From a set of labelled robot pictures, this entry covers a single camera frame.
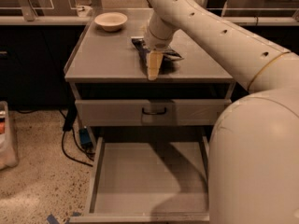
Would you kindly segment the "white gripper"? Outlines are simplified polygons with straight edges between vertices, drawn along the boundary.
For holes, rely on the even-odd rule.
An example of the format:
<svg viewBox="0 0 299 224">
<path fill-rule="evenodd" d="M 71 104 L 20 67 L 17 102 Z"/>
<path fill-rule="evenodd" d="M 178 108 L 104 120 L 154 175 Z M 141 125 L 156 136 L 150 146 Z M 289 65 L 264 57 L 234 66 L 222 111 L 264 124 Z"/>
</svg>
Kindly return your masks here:
<svg viewBox="0 0 299 224">
<path fill-rule="evenodd" d="M 154 12 L 147 24 L 144 34 L 146 46 L 151 50 L 147 54 L 147 73 L 149 80 L 155 80 L 163 61 L 162 50 L 166 50 L 173 40 L 174 33 L 178 28 L 169 22 L 162 20 Z"/>
</svg>

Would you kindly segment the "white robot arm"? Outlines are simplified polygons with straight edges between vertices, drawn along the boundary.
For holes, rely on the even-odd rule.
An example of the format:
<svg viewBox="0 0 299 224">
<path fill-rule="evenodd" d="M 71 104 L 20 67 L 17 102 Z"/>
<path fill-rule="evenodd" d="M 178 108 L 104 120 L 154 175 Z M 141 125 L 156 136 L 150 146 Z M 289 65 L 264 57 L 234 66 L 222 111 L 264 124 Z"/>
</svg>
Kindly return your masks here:
<svg viewBox="0 0 299 224">
<path fill-rule="evenodd" d="M 149 0 L 146 43 L 168 47 L 181 30 L 240 86 L 209 139 L 210 224 L 299 224 L 297 54 L 198 4 Z"/>
</svg>

